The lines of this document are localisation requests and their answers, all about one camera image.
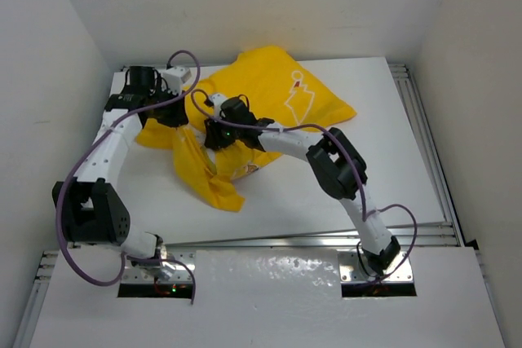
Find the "yellow pillowcase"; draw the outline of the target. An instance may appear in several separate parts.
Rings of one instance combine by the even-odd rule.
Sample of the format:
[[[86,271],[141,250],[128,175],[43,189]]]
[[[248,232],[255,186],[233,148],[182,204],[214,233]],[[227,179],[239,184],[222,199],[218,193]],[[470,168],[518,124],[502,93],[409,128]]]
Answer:
[[[351,120],[356,110],[278,46],[241,53],[235,62],[197,85],[188,96],[188,124],[179,128],[149,119],[136,138],[146,148],[172,152],[178,177],[208,205],[238,212],[244,197],[234,181],[275,161],[277,152],[247,147],[237,136],[255,126]]]

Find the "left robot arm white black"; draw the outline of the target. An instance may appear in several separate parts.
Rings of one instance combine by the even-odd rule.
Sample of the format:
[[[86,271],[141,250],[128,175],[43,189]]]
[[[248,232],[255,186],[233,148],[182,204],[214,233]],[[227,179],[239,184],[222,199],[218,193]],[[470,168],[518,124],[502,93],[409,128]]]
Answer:
[[[104,106],[95,149],[73,170],[68,183],[52,190],[60,216],[61,247],[70,243],[103,245],[132,258],[157,257],[159,236],[139,229],[117,193],[127,153],[149,119],[184,126],[188,119],[179,98],[191,77],[189,68],[130,66],[122,87]]]

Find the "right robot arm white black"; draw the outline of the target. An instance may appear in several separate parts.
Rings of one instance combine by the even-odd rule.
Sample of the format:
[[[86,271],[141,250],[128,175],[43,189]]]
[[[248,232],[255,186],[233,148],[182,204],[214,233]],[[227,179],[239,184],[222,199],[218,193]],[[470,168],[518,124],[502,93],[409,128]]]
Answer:
[[[252,150],[276,152],[308,163],[321,188],[338,200],[359,233],[363,254],[377,276],[385,275],[400,252],[398,239],[386,227],[380,212],[369,207],[367,165],[338,128],[316,133],[302,126],[285,128],[270,118],[257,118],[240,97],[220,93],[205,98],[213,110],[205,119],[205,146],[218,151],[236,141]]]

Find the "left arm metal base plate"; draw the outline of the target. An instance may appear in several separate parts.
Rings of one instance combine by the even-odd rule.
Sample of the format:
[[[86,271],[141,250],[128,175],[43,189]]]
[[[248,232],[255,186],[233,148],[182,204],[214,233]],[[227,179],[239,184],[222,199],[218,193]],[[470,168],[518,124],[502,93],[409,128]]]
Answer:
[[[176,262],[145,265],[127,261],[117,296],[122,298],[191,299],[196,251],[169,251],[161,258],[175,259]]]

